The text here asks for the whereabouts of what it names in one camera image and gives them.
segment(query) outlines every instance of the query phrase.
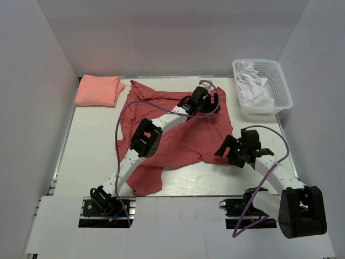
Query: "laundry basket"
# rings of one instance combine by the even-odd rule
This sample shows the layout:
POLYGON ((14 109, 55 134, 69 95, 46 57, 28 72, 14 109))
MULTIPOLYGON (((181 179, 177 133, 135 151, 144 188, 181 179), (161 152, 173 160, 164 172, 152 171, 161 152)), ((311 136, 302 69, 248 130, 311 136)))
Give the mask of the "laundry basket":
POLYGON ((237 59, 232 62, 232 68, 235 78, 238 100, 241 111, 244 114, 276 114, 284 109, 292 107, 292 99, 290 91, 278 62, 267 59, 237 59), (245 106, 240 97, 240 89, 238 86, 238 78, 236 75, 236 67, 239 62, 255 62, 254 69, 258 71, 259 77, 266 77, 268 79, 265 90, 269 97, 274 99, 273 107, 253 107, 245 106))

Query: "gray wall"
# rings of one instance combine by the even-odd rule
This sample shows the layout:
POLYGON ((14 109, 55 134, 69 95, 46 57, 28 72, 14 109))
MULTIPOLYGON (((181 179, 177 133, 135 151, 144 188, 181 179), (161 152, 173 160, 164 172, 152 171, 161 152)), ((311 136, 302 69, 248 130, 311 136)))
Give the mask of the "gray wall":
POLYGON ((175 76, 277 60, 308 0, 37 2, 78 76, 175 76))
POLYGON ((279 63, 294 107, 281 114, 301 179, 324 195, 328 232, 345 258, 345 1, 310 0, 279 63))
POLYGON ((35 0, 0 8, 0 258, 22 258, 77 77, 35 0))

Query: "red cloth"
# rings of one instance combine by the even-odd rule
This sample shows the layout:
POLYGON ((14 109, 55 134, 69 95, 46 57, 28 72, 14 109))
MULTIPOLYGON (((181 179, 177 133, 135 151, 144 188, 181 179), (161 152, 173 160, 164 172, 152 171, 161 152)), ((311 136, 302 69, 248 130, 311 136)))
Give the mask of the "red cloth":
MULTIPOLYGON (((136 81, 131 81, 125 106, 135 100, 145 100, 171 110, 191 92, 158 92, 136 81)), ((214 156, 225 137, 232 134, 232 126, 226 107, 225 92, 218 87, 221 110, 206 118, 192 118, 179 124, 162 135, 159 148, 151 158, 146 159, 128 178, 127 184, 136 196, 158 192, 162 189, 161 174, 163 168, 176 169, 204 161, 212 164, 227 165, 226 158, 214 156)), ((120 159, 122 160, 130 146, 130 139, 143 118, 155 119, 165 111, 136 103, 130 105, 121 118, 123 139, 119 140, 120 159)))

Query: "white cloth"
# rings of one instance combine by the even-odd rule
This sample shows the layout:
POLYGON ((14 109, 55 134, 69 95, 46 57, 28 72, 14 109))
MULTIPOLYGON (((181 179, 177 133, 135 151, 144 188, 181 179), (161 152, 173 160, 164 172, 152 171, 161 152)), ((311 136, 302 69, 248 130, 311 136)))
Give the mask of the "white cloth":
POLYGON ((245 106, 273 107, 274 100, 264 89, 268 79, 258 77, 254 64, 242 61, 235 67, 242 103, 245 106))

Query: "white table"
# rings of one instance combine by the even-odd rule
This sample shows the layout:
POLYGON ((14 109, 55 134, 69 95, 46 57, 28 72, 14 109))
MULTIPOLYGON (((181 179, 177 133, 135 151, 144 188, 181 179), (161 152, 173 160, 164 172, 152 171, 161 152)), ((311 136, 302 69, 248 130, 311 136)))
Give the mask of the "white table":
MULTIPOLYGON (((240 129, 261 124, 281 132, 277 119, 272 116, 245 117, 240 112, 233 78, 203 78, 221 87, 226 93, 227 109, 233 126, 233 136, 240 136, 240 129)), ((158 91, 193 91, 199 77, 136 78, 136 81, 158 91)), ((120 94, 116 108, 77 107, 58 169, 54 196, 89 196, 89 190, 99 186, 116 168, 114 131, 119 113, 130 90, 130 79, 123 79, 125 90, 120 94)), ((281 139, 272 132, 257 128, 262 147, 270 148, 277 158, 285 155, 281 139)), ((292 174, 292 162, 286 159, 283 166, 292 174)), ((173 171, 163 171, 163 189, 150 196, 229 196, 242 195, 244 190, 256 187, 262 177, 250 166, 210 165, 203 162, 173 171)), ((269 183, 264 185, 272 193, 269 183)), ((124 185, 121 196, 133 196, 124 185)))

